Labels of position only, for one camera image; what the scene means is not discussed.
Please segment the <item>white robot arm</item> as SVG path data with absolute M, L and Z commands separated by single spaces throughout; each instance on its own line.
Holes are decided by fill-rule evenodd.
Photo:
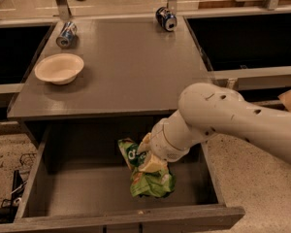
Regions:
M 178 109 L 154 125 L 139 152 L 176 162 L 216 134 L 242 139 L 291 164 L 291 113 L 246 102 L 235 90 L 194 83 L 178 99 Z

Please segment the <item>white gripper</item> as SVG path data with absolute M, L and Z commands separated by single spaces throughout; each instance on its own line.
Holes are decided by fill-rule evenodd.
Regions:
M 176 162 L 188 154 L 189 148 L 179 150 L 167 140 L 164 132 L 166 122 L 163 118 L 156 123 L 139 144 L 137 153 L 152 151 L 146 154 L 144 162 L 138 167 L 140 172 L 158 172 L 167 167 L 167 162 Z

